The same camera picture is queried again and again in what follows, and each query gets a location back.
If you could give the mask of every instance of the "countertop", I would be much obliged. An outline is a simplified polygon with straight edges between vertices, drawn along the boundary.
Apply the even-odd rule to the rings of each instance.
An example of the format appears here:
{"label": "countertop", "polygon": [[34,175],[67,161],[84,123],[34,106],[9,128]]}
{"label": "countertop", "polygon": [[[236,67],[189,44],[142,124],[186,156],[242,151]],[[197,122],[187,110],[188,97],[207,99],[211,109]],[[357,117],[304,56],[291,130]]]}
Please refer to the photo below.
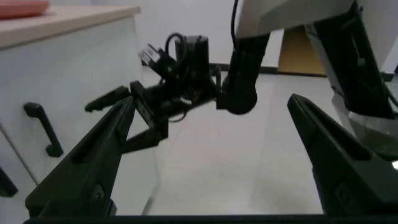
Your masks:
{"label": "countertop", "polygon": [[41,16],[0,21],[0,49],[131,17],[140,12],[139,6],[52,6]]}

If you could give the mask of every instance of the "white floor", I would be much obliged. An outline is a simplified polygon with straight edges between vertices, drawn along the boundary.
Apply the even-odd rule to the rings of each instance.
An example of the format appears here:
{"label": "white floor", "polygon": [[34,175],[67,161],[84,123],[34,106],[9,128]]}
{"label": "white floor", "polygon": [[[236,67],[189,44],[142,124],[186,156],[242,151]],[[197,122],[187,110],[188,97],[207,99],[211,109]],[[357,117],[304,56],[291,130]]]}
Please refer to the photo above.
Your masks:
{"label": "white floor", "polygon": [[[159,78],[145,72],[144,84]],[[287,109],[305,96],[338,119],[326,78],[260,75],[244,116],[197,108],[156,149],[161,183],[149,215],[321,213],[311,163]]]}

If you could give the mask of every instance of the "pink plate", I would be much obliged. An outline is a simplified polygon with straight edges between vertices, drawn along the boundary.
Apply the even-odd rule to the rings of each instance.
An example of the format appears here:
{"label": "pink plate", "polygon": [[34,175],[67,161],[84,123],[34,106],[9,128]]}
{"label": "pink plate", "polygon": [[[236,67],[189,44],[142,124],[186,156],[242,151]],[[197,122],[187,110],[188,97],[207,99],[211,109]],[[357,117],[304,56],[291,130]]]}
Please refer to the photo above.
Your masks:
{"label": "pink plate", "polygon": [[48,1],[0,0],[0,19],[14,19],[41,15],[48,7]]}

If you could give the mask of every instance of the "white wall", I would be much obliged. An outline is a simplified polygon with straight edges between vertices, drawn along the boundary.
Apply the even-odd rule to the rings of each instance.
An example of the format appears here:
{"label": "white wall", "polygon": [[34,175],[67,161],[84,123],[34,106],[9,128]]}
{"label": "white wall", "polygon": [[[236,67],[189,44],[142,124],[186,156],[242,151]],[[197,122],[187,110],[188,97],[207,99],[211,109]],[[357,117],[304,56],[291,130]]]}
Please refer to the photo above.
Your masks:
{"label": "white wall", "polygon": [[359,0],[363,22],[379,69],[393,72],[398,64],[398,1]]}
{"label": "white wall", "polygon": [[[164,48],[172,32],[201,34],[209,37],[210,62],[229,63],[233,49],[229,30],[233,0],[92,0],[92,3],[140,6],[142,13],[136,17],[140,49],[148,43]],[[272,34],[263,66],[277,67],[282,36],[282,30]]]}

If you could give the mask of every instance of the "drawer handle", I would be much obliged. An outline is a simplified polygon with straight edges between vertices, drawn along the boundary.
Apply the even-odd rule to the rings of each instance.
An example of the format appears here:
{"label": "drawer handle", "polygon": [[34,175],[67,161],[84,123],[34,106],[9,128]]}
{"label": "drawer handle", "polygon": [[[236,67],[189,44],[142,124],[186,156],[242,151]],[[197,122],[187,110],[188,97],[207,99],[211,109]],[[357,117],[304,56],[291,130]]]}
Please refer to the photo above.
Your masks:
{"label": "drawer handle", "polygon": [[24,105],[26,114],[31,118],[37,118],[42,123],[42,126],[50,139],[49,144],[45,151],[50,157],[60,157],[63,154],[63,150],[60,142],[58,141],[57,135],[55,135],[54,129],[52,128],[49,118],[45,114],[44,108],[38,103],[26,103]]}
{"label": "drawer handle", "polygon": [[18,192],[17,187],[0,167],[0,196],[12,197]]}

